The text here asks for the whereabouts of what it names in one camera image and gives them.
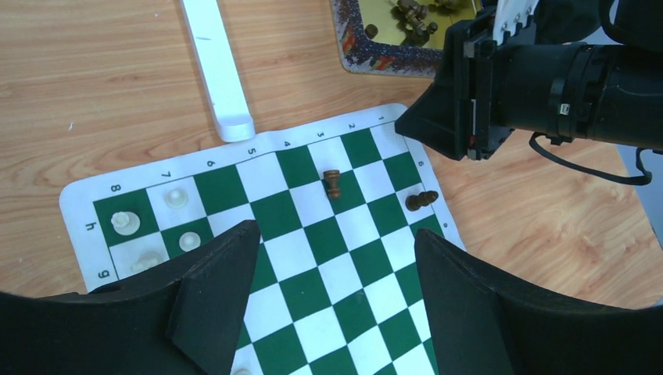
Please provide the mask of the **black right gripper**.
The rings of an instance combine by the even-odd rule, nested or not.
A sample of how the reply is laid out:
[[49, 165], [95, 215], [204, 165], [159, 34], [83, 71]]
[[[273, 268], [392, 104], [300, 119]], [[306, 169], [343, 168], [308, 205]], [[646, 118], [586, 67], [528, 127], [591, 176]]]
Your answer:
[[497, 11], [451, 27], [445, 78], [395, 132], [448, 159], [487, 159], [513, 130], [662, 150], [662, 4], [546, 1], [495, 37]]

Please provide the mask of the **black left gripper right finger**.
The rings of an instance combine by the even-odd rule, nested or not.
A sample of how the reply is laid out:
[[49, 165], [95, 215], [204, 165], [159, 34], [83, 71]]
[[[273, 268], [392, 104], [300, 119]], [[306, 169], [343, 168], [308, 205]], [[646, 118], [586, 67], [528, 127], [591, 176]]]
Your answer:
[[569, 297], [422, 229], [414, 250], [441, 374], [659, 374], [662, 308]]

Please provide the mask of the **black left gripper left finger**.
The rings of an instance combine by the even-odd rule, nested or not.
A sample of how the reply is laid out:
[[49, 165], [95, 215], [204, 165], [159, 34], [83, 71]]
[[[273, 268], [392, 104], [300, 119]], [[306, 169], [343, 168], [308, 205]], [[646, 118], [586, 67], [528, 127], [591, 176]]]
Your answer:
[[4, 374], [229, 374], [260, 244], [245, 220], [199, 248], [96, 288], [1, 295]]

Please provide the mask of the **dark brown chess piece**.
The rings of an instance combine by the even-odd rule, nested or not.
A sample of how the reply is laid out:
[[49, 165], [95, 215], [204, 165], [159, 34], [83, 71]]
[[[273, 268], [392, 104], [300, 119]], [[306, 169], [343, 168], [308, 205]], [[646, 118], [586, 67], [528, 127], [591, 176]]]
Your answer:
[[437, 191], [423, 191], [415, 195], [409, 195], [405, 200], [405, 206], [409, 211], [414, 212], [431, 205], [438, 198], [439, 193]]

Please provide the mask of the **dark brown chess pawn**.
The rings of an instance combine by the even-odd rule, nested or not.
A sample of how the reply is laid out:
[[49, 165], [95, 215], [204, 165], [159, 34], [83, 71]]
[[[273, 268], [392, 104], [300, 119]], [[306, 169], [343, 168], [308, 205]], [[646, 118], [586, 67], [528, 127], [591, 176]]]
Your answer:
[[327, 183], [327, 195], [329, 199], [338, 199], [341, 196], [339, 187], [339, 170], [326, 170], [323, 172], [324, 181]]

